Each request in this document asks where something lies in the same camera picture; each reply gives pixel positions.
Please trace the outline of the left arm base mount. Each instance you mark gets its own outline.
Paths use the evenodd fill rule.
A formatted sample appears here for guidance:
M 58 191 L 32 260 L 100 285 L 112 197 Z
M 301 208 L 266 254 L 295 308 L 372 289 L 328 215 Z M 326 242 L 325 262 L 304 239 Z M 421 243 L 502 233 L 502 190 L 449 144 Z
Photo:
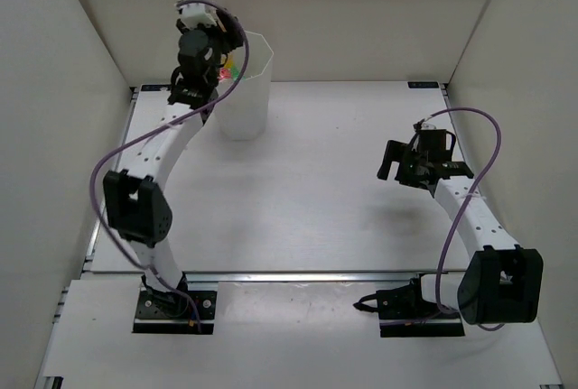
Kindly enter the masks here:
M 215 327 L 218 284 L 188 282 L 183 276 L 174 292 L 158 292 L 145 283 L 139 288 L 132 331 L 136 334 L 212 335 Z

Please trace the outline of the clear bottle yellow cap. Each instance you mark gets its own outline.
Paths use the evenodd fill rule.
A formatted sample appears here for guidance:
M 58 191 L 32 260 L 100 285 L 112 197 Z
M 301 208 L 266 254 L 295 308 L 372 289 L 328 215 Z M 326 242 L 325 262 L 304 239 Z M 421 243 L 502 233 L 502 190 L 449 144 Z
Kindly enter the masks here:
M 225 69 L 230 69 L 231 67 L 237 68 L 232 53 L 233 51 L 228 52 L 227 60 L 225 61 Z

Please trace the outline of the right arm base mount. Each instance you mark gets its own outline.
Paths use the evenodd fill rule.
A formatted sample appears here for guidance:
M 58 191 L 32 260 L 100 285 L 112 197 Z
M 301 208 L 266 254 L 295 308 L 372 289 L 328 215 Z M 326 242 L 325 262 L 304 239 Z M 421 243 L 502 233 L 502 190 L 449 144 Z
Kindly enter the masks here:
M 460 338 L 465 330 L 459 313 L 443 314 L 421 293 L 421 278 L 361 297 L 353 307 L 378 315 L 382 338 Z

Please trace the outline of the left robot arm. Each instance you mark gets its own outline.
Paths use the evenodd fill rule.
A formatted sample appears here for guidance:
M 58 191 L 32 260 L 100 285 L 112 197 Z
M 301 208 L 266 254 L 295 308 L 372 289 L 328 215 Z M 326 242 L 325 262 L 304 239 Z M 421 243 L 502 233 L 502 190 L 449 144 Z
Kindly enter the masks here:
M 143 271 L 148 299 L 170 317 L 197 319 L 185 275 L 168 242 L 172 210 L 163 191 L 188 142 L 223 98 L 219 75 L 231 52 L 247 48 L 238 20 L 205 2 L 177 6 L 178 65 L 171 75 L 159 126 L 137 143 L 135 158 L 103 178 L 109 235 L 126 258 Z

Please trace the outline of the clear bottle red label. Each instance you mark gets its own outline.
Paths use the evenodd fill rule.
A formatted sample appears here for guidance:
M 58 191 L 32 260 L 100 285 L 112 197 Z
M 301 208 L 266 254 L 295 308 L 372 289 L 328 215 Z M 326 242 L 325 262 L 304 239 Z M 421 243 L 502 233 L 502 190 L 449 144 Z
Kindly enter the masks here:
M 221 69 L 219 71 L 219 79 L 232 79 L 231 72 L 229 69 Z

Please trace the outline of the green plastic bottle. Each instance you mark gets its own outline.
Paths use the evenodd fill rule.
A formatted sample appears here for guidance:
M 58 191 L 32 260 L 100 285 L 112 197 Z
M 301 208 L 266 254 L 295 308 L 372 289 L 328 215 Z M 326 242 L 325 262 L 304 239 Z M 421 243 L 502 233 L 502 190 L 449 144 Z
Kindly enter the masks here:
M 230 77 L 232 80 L 243 79 L 245 76 L 240 72 L 239 69 L 231 67 L 229 69 Z

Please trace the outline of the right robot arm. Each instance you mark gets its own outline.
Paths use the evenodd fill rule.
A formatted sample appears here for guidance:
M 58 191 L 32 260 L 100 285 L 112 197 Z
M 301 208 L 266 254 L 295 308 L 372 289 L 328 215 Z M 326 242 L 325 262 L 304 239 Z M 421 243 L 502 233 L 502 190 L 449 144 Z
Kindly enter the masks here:
M 428 191 L 452 221 L 470 258 L 462 274 L 427 274 L 406 293 L 406 307 L 424 317 L 438 304 L 471 325 L 529 323 L 535 320 L 544 261 L 526 249 L 495 218 L 463 161 L 452 158 L 456 137 L 444 129 L 415 132 L 407 143 L 387 143 L 377 176 Z

